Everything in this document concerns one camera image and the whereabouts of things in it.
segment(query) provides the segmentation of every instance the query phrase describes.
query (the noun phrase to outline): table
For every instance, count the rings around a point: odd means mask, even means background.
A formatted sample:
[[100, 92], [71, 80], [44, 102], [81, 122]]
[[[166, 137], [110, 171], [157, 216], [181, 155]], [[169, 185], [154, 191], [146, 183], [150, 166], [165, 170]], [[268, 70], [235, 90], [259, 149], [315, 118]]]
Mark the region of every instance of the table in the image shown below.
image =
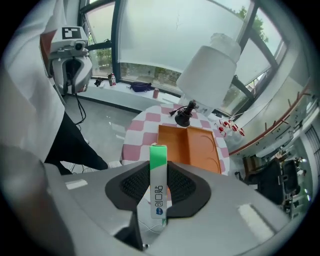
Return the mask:
[[[150, 160], [150, 145], [158, 140], [159, 125], [182, 127], [175, 121], [175, 115], [169, 112], [182, 107], [178, 104], [161, 104], [147, 108], [138, 114], [126, 131], [122, 148], [122, 164], [128, 165], [138, 161]], [[226, 142], [213, 122], [203, 114], [192, 111], [190, 125], [213, 131], [220, 167], [223, 175], [228, 175], [230, 169], [229, 152]]]

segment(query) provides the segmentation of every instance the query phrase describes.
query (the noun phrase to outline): blue logo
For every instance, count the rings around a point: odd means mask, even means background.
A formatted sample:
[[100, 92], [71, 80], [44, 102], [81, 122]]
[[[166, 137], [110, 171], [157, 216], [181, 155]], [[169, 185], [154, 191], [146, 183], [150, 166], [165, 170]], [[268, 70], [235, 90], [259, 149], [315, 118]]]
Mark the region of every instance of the blue logo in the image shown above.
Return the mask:
[[162, 215], [164, 213], [164, 211], [161, 209], [161, 208], [157, 208], [156, 209], [156, 214], [158, 214], [158, 215]]

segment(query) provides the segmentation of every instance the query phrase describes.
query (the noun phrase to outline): orange tray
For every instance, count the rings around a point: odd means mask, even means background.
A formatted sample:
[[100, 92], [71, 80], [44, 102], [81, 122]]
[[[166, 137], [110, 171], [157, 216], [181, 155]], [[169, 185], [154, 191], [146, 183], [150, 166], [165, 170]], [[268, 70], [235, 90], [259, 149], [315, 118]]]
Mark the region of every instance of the orange tray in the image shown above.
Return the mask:
[[159, 145], [167, 146], [167, 159], [221, 174], [220, 160], [212, 131], [189, 126], [159, 125]]

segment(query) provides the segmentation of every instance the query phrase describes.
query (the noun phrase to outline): camera lens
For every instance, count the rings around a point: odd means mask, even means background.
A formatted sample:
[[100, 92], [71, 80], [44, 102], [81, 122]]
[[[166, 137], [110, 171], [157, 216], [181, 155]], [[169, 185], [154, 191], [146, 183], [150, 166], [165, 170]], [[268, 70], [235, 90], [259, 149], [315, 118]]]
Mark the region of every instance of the camera lens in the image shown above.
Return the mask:
[[82, 44], [81, 43], [76, 43], [74, 48], [77, 50], [77, 51], [80, 51], [82, 49]]

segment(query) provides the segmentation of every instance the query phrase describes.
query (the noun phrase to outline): cardboard box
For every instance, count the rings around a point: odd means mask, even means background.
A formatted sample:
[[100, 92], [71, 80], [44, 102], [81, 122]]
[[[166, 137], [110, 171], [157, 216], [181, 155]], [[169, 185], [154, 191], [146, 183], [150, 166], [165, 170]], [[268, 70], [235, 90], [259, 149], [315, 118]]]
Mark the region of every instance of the cardboard box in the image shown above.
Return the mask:
[[166, 218], [167, 163], [167, 146], [150, 146], [150, 202], [153, 219]]

